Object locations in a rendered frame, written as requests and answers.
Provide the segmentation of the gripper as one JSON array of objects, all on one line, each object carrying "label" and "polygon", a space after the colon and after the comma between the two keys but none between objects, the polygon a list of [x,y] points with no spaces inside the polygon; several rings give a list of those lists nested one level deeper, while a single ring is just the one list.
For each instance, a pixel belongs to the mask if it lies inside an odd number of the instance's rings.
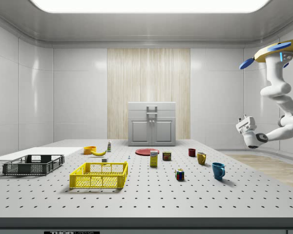
[{"label": "gripper", "polygon": [[244,115],[244,119],[239,118],[236,124],[236,129],[243,134],[247,131],[254,131],[256,129],[255,120],[252,116]]}]

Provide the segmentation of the blue mug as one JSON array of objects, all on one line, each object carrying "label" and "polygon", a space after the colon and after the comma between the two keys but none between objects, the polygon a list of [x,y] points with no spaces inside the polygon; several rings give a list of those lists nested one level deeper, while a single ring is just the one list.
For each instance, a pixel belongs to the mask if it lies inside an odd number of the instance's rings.
[{"label": "blue mug", "polygon": [[212,163],[212,170],[214,173],[214,178],[217,180],[222,180],[225,175],[225,165],[219,162]]}]

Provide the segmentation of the white cabinet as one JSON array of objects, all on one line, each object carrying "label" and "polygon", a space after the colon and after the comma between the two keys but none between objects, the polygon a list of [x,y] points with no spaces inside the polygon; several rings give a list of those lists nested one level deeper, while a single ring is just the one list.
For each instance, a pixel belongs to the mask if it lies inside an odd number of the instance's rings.
[{"label": "white cabinet", "polygon": [[175,102],[129,102],[129,146],[174,146]]}]

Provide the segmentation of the yellow and white box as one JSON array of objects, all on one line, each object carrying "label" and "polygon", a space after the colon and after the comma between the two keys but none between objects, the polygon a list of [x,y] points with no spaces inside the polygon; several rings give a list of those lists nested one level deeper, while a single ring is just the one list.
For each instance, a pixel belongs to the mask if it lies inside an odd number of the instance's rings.
[{"label": "yellow and white box", "polygon": [[158,150],[150,151],[150,167],[157,167],[158,153]]}]

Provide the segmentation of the red plate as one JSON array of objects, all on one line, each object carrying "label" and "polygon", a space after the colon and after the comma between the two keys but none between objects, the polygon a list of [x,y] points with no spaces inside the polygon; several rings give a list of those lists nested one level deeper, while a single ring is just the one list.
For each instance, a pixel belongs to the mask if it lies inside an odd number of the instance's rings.
[{"label": "red plate", "polygon": [[150,156],[151,151],[156,151],[159,153],[159,150],[153,149],[153,148],[142,148],[142,149],[137,149],[135,151],[135,154],[140,155],[140,156]]}]

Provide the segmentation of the yellow basket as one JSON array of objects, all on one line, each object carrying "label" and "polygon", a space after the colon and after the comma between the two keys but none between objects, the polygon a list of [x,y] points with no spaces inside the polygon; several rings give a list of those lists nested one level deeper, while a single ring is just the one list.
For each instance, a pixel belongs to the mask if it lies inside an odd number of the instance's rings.
[{"label": "yellow basket", "polygon": [[128,175],[125,162],[86,162],[70,174],[70,188],[123,188]]}]

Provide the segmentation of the white board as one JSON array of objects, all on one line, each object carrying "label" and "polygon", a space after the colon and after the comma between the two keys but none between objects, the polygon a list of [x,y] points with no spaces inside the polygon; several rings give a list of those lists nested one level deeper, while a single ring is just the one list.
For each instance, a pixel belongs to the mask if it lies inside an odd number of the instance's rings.
[{"label": "white board", "polygon": [[11,161],[26,155],[70,155],[81,147],[34,147],[11,154],[0,156],[0,161]]}]

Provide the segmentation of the dark grey basket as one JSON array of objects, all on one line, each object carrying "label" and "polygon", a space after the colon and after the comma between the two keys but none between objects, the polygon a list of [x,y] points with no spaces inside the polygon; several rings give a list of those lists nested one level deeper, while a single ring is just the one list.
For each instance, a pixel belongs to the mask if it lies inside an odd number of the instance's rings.
[{"label": "dark grey basket", "polygon": [[44,176],[63,164],[64,155],[25,155],[4,163],[2,173],[7,176]]}]

